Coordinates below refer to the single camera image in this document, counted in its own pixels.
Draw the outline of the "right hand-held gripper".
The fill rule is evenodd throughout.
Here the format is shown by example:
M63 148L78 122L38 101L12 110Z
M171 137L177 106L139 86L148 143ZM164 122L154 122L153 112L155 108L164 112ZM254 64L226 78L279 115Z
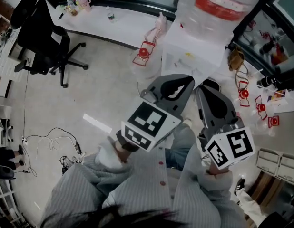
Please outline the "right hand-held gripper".
M205 128L198 139L215 166L225 169L255 154L250 128L236 117L231 100L207 86L197 88L197 104Z

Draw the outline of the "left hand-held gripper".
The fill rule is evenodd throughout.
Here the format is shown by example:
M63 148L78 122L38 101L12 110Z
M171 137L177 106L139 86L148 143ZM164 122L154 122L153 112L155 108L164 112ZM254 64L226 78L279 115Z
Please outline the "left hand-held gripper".
M135 98L121 122L121 135L130 144L151 151L180 125L181 113L194 86L194 78L185 74L157 77Z

